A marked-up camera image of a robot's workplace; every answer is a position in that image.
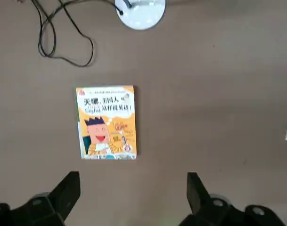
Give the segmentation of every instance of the white round base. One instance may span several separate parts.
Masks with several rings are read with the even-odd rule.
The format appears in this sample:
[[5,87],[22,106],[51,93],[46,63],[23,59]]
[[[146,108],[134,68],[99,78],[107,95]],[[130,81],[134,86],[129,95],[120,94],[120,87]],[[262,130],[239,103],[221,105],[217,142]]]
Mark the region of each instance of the white round base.
[[162,18],[165,10],[165,0],[129,0],[128,8],[123,0],[115,0],[116,6],[123,11],[117,14],[121,21],[135,30],[145,30],[155,26]]

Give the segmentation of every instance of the black cable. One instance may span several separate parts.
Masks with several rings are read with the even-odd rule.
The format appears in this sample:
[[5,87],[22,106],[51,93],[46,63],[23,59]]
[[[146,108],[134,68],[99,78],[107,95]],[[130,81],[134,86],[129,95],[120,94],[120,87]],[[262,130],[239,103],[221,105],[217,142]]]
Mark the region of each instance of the black cable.
[[[93,59],[93,53],[94,53],[94,45],[93,45],[93,41],[92,39],[83,34],[80,29],[78,28],[78,26],[76,25],[75,21],[72,19],[71,15],[69,14],[68,10],[66,9],[66,6],[68,5],[72,5],[72,4],[76,4],[76,3],[82,3],[82,2],[88,2],[88,1],[92,1],[92,0],[70,0],[67,1],[65,3],[62,2],[62,0],[58,0],[60,3],[60,6],[57,7],[50,15],[47,14],[46,10],[43,8],[43,6],[40,4],[39,0],[31,0],[31,2],[33,3],[34,7],[36,8],[36,10],[38,11],[39,14],[39,18],[40,18],[40,33],[39,33],[39,41],[38,41],[38,51],[39,54],[43,57],[47,57],[47,58],[52,58],[52,59],[62,59],[64,61],[67,61],[68,63],[77,66],[77,67],[87,67],[89,66],[89,64],[91,63],[92,59]],[[118,12],[120,13],[120,15],[123,15],[123,12],[112,2],[110,2],[109,0],[101,0],[103,2],[106,2],[110,5],[112,5],[116,10],[118,10]],[[73,26],[75,27],[75,29],[77,30],[77,32],[84,38],[86,38],[87,40],[89,40],[90,44],[91,44],[91,55],[90,58],[88,60],[87,63],[80,65],[77,64],[63,56],[54,56],[55,51],[56,51],[56,46],[57,46],[57,36],[56,36],[56,30],[54,27],[54,24],[52,23],[52,19],[55,17],[55,15],[61,11],[64,10],[67,17],[69,18],[69,20],[71,21],[71,23],[73,24]],[[50,51],[50,53],[47,53],[46,50],[43,47],[42,44],[42,38],[44,35],[44,31],[47,27],[47,25],[51,26],[52,29],[52,33],[53,33],[53,47],[52,50]]]

